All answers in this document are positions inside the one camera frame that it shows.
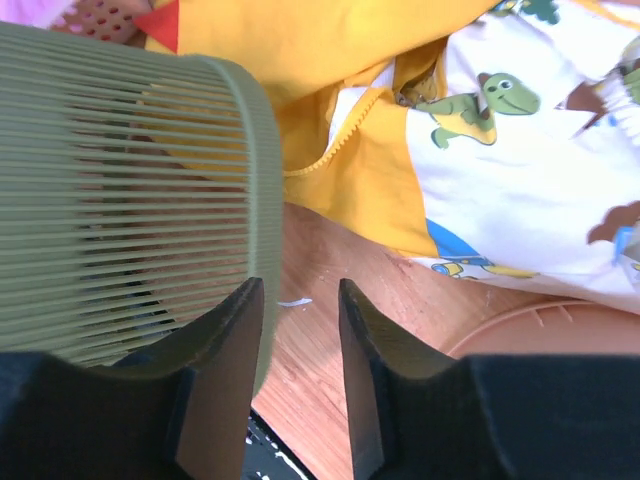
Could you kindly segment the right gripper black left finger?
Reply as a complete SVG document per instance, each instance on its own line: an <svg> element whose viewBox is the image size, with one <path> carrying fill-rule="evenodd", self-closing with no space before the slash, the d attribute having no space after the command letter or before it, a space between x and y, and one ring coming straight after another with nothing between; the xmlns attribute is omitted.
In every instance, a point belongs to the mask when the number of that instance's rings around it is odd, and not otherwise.
<svg viewBox="0 0 640 480"><path fill-rule="evenodd" d="M5 479L237 479L263 325L263 284L109 367L1 356Z"/></svg>

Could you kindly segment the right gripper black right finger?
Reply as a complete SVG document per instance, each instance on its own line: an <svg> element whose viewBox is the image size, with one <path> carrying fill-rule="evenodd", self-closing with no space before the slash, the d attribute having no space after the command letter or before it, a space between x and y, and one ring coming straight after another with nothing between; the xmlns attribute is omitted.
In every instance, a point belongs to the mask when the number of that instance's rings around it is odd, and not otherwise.
<svg viewBox="0 0 640 480"><path fill-rule="evenodd" d="M454 359L340 282L339 330L358 479L635 479L639 359Z"/></svg>

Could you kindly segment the green slatted waste basket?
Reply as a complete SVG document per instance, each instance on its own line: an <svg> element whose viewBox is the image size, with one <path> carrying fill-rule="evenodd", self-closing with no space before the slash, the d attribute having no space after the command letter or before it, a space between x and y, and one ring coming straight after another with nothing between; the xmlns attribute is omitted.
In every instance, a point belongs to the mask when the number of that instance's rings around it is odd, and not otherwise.
<svg viewBox="0 0 640 480"><path fill-rule="evenodd" d="M240 65L1 27L1 347L109 365L264 282L279 295L281 148Z"/></svg>

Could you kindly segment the peach capybara plastic bucket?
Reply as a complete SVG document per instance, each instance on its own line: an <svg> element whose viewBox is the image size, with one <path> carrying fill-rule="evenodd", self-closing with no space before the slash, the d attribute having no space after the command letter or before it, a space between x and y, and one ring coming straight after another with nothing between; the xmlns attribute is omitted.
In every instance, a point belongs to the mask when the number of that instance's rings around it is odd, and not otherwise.
<svg viewBox="0 0 640 480"><path fill-rule="evenodd" d="M478 353L637 355L639 316L578 300L534 304L487 320L447 351Z"/></svg>

